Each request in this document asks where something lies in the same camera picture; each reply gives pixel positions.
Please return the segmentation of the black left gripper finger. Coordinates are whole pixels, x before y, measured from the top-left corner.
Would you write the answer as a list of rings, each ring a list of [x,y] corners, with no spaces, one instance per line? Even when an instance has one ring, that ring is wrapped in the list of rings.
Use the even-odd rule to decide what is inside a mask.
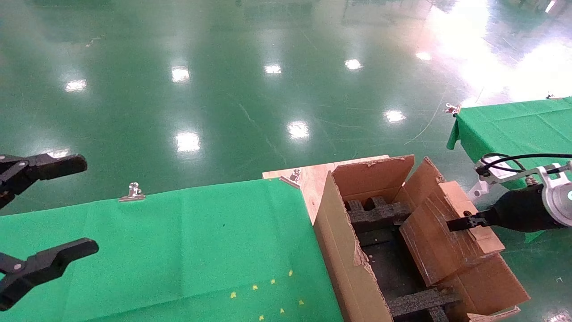
[[[89,238],[64,243],[39,251],[26,260],[0,254],[0,310],[11,309],[34,287],[59,279],[73,261],[94,255],[98,243]]]
[[[83,155],[51,157],[38,154],[18,157],[0,156],[0,208],[4,208],[36,181],[47,181],[86,171],[88,164]]]

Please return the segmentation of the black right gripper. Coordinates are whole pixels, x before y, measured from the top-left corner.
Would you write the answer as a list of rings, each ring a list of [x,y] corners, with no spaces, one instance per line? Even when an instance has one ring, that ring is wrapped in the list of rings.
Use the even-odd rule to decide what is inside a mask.
[[[532,185],[503,194],[484,214],[464,216],[447,222],[450,232],[489,224],[517,232],[539,232],[557,228],[542,199],[543,185]]]

